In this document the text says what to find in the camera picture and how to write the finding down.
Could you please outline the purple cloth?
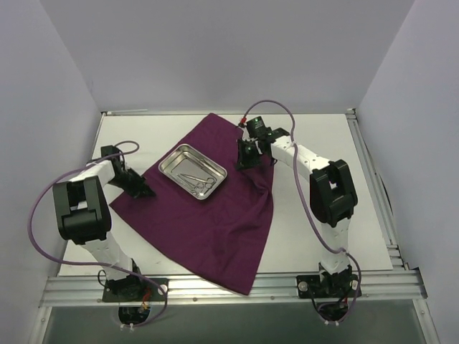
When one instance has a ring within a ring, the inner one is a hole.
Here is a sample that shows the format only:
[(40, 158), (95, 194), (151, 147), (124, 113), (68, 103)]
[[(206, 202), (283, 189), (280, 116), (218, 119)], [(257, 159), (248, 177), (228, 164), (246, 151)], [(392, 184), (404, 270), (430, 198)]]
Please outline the purple cloth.
[(248, 295), (273, 218), (274, 166), (262, 161), (238, 171), (235, 124), (210, 113), (179, 142), (191, 145), (227, 170), (211, 196), (199, 201), (153, 164), (144, 178), (156, 195), (132, 199), (122, 193), (110, 206), (134, 231), (190, 272)]

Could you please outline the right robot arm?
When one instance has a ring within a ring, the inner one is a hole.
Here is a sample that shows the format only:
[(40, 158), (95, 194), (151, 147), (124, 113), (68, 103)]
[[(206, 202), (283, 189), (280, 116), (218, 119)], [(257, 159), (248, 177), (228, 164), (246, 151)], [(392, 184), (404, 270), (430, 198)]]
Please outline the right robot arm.
[(237, 170), (257, 167), (264, 157), (292, 168), (306, 216), (323, 247), (319, 289), (325, 295), (336, 295), (344, 288), (343, 276), (351, 273), (349, 225), (358, 204), (348, 164), (297, 144), (282, 128), (254, 129), (244, 124), (239, 128), (244, 133), (237, 141)]

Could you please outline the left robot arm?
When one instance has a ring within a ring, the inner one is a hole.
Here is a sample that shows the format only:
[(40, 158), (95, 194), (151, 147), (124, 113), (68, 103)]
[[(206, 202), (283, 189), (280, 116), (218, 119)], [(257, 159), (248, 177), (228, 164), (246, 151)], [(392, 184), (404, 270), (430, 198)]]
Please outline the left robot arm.
[(104, 264), (106, 288), (127, 300), (137, 300), (144, 294), (146, 281), (111, 233), (103, 187), (115, 186), (132, 199), (150, 199), (156, 194), (143, 176), (127, 166), (118, 144), (103, 146), (100, 155), (84, 171), (52, 187), (57, 228), (64, 240), (83, 247), (96, 262)]

